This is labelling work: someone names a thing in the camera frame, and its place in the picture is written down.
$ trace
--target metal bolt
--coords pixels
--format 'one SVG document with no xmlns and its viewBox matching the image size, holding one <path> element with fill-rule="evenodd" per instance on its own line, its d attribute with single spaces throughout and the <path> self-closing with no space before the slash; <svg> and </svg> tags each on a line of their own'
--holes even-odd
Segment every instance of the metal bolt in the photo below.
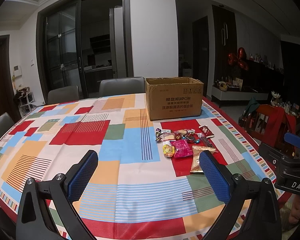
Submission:
<svg viewBox="0 0 300 240">
<path fill-rule="evenodd" d="M 27 179 L 27 184 L 32 184 L 34 182 L 34 179 L 30 178 L 30 179 Z"/>
<path fill-rule="evenodd" d="M 265 183 L 266 183 L 266 184 L 271 184 L 271 179 L 269 179 L 269 178 L 264 178 L 264 180 L 265 180 Z"/>
<path fill-rule="evenodd" d="M 64 177 L 64 174 L 59 173 L 59 174 L 57 174 L 57 175 L 55 176 L 55 179 L 56 179 L 56 180 L 61 180 L 61 179 L 63 179 L 63 177 Z"/>
<path fill-rule="evenodd" d="M 234 176 L 234 179 L 236 179 L 236 180 L 242 180 L 242 176 L 238 173 L 233 174 L 233 176 Z"/>
</svg>

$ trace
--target shelf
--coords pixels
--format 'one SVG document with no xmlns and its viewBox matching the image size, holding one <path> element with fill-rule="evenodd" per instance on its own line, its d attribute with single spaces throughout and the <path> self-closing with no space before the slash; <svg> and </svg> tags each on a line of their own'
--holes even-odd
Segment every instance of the shelf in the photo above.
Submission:
<svg viewBox="0 0 300 240">
<path fill-rule="evenodd" d="M 112 66 L 93 68 L 93 69 L 85 70 L 84 72 L 89 73 L 89 72 L 95 72 L 95 71 L 106 70 L 106 69 L 112 69 Z"/>
</svg>

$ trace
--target colorful patterned tablecloth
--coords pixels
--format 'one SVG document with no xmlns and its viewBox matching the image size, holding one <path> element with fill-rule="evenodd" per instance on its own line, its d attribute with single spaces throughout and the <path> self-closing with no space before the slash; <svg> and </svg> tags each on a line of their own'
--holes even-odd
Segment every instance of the colorful patterned tablecloth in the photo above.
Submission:
<svg viewBox="0 0 300 240">
<path fill-rule="evenodd" d="M 87 99 L 42 106 L 20 120 L 0 140 L 0 206 L 16 219 L 26 179 L 50 180 L 66 173 L 92 149 L 99 164 L 81 199 L 73 205 L 98 239 L 201 239 L 221 212 L 206 177 L 190 174 L 192 158 L 164 157 L 155 129 L 195 129 L 215 134 L 215 158 L 232 173 L 261 181 L 273 171 L 246 139 L 208 101 L 202 114 L 151 122 L 145 94 Z M 277 197 L 283 192 L 275 190 Z M 231 233 L 240 229 L 246 201 Z M 53 201 L 50 212 L 70 239 Z"/>
</svg>

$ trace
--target blue stripe pattern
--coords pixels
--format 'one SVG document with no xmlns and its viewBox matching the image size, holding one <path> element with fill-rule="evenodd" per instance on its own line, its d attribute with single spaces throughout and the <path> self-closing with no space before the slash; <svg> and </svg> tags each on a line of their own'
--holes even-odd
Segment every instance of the blue stripe pattern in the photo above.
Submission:
<svg viewBox="0 0 300 240">
<path fill-rule="evenodd" d="M 197 213 L 194 200 L 183 201 L 192 191 L 187 179 L 149 184 L 100 185 L 89 183 L 82 194 L 81 217 L 108 222 L 138 223 Z"/>
</svg>

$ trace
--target red balloon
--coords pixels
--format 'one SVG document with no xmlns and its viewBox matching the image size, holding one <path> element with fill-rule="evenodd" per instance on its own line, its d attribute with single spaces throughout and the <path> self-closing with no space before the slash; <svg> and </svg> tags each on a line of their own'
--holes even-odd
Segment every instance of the red balloon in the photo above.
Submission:
<svg viewBox="0 0 300 240">
<path fill-rule="evenodd" d="M 238 61 L 238 58 L 234 53 L 231 52 L 228 54 L 228 64 L 230 66 L 233 66 L 237 61 Z"/>
<path fill-rule="evenodd" d="M 238 49 L 238 59 L 247 59 L 247 54 L 243 47 Z"/>
<path fill-rule="evenodd" d="M 244 70 L 249 69 L 248 64 L 245 61 L 241 60 L 241 59 L 238 60 L 238 66 L 243 68 Z"/>
</svg>

